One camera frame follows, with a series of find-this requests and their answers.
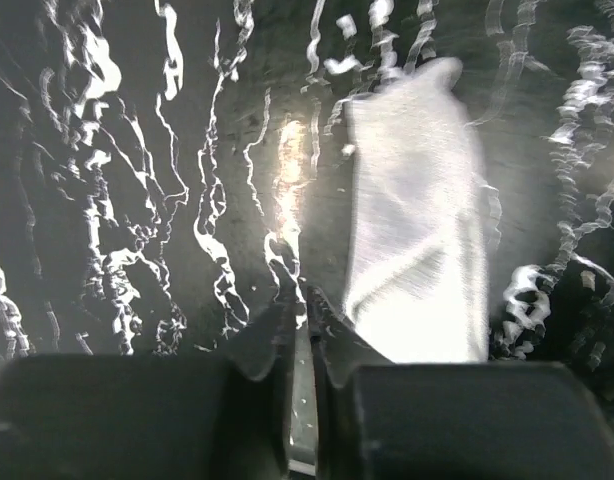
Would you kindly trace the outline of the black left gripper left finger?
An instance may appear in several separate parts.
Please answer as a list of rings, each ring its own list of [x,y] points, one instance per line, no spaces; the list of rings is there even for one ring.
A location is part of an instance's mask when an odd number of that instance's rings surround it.
[[[296,284],[211,352],[0,369],[0,479],[284,479]]]

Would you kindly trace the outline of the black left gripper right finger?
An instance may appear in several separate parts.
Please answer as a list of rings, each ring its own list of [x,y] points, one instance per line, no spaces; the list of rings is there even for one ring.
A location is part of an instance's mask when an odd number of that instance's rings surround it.
[[[614,479],[611,430],[564,366],[394,364],[307,291],[320,479]]]

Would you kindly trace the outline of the grey cloth napkin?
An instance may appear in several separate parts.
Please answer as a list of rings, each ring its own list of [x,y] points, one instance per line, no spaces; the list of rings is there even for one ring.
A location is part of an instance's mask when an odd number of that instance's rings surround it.
[[[432,60],[347,109],[356,158],[343,306],[396,363],[488,357],[482,155],[452,92],[461,70]]]

